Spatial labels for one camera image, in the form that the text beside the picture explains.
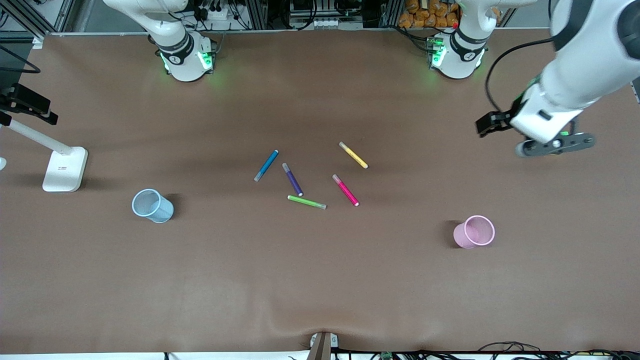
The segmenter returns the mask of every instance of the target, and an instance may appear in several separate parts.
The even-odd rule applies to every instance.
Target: cup
[[[166,222],[173,215],[173,204],[154,189],[144,189],[133,197],[131,209],[139,217],[155,223]]]
[[[456,226],[453,239],[464,249],[489,245],[495,236],[495,228],[491,220],[480,215],[474,215],[464,223]]]

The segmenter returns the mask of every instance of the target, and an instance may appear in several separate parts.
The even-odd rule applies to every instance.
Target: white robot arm
[[[187,6],[188,0],[103,0],[145,28],[160,49],[167,72],[179,81],[194,81],[213,70],[211,39],[168,17]]]
[[[497,18],[496,6],[519,8],[537,0],[457,0],[462,9],[460,25],[452,33],[435,36],[437,48],[430,55],[431,67],[452,79],[469,77],[480,66],[487,40]]]
[[[640,77],[640,0],[560,0],[551,34],[555,60],[509,111],[476,122],[480,137],[511,128],[525,135],[519,156],[592,147],[593,135],[577,132],[577,116]],[[569,123],[570,131],[561,133]]]

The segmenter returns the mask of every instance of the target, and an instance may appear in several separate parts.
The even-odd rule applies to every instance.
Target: pink marker
[[[347,197],[349,198],[349,201],[351,201],[351,203],[354,206],[360,205],[360,203],[358,202],[358,199],[356,199],[356,197],[353,196],[351,191],[349,191],[349,188],[347,188],[347,186],[342,182],[342,180],[340,180],[338,175],[334,174],[332,177],[333,177],[333,180],[335,181],[335,183],[338,184],[338,186],[340,187],[340,190],[342,190],[342,192],[345,195],[347,195]]]

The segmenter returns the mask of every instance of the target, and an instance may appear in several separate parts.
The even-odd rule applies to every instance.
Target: cup rim
[[[156,196],[158,196],[158,205],[156,206],[155,209],[153,209],[150,213],[148,213],[146,215],[142,215],[141,213],[138,213],[136,211],[136,207],[134,206],[134,204],[136,202],[136,198],[143,192],[153,192]],[[138,215],[139,217],[146,218],[146,217],[149,217],[149,216],[153,215],[160,208],[160,200],[161,199],[162,199],[162,195],[160,195],[160,193],[157,190],[155,190],[155,189],[143,189],[143,190],[138,191],[136,196],[133,197],[133,200],[131,201],[131,209],[133,210],[134,214]]]
[[[482,218],[484,220],[486,220],[489,225],[491,225],[491,238],[484,243],[477,243],[473,240],[471,240],[471,237],[469,236],[469,234],[467,233],[467,224],[469,223],[470,220],[472,220],[473,218]],[[491,244],[491,242],[493,241],[493,238],[495,237],[495,227],[493,226],[493,222],[491,222],[491,220],[487,219],[486,217],[482,216],[482,215],[472,215],[470,216],[468,219],[465,220],[465,225],[464,225],[464,230],[465,230],[465,236],[467,237],[467,240],[477,246],[485,246],[485,245],[489,245]]]

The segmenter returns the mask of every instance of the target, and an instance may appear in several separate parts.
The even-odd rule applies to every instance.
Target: marker
[[[322,210],[326,209],[326,205],[324,205],[324,204],[320,204],[319,202],[315,202],[315,201],[311,201],[311,200],[307,200],[307,199],[302,199],[301,197],[289,195],[289,196],[287,196],[287,199],[289,199],[291,201],[299,202],[300,204],[313,206],[314,208],[318,208],[318,209],[322,209]]]
[[[277,156],[278,156],[278,151],[274,150],[271,153],[271,156],[267,159],[267,161],[264,162],[264,165],[260,168],[260,171],[258,171],[258,174],[253,178],[253,181],[255,181],[256,183],[260,181],[260,178],[264,175],[265,172],[267,172],[267,169],[271,166],[271,164],[273,163],[273,160],[276,160]]]
[[[349,156],[351,156],[358,164],[360,164],[361,167],[364,167],[364,168],[369,167],[367,163],[364,162],[363,159],[360,159],[360,157],[356,155],[355,152],[353,152],[353,150],[349,149],[347,145],[344,145],[344,142],[340,142],[338,145],[340,145],[340,147],[342,147],[342,149],[345,150],[347,154],[349,154]]]
[[[291,186],[293,186],[293,190],[296,191],[298,196],[302,196],[303,195],[302,189],[300,188],[300,185],[298,184],[296,178],[293,176],[293,173],[289,169],[289,166],[287,165],[287,163],[282,163],[282,168],[284,169],[284,172],[287,174],[287,177],[289,178],[289,182],[291,183]]]
[[[349,191],[349,188],[347,188],[347,186],[342,182],[342,180],[340,180],[338,175],[334,174],[332,177],[333,177],[333,180],[335,181],[335,183],[338,184],[338,186],[340,187],[340,190],[342,190],[342,192],[345,195],[347,195],[347,197],[349,198],[349,201],[351,201],[351,203],[354,206],[360,205],[360,203],[358,202],[358,199],[356,199],[356,197],[353,196],[351,191]]]

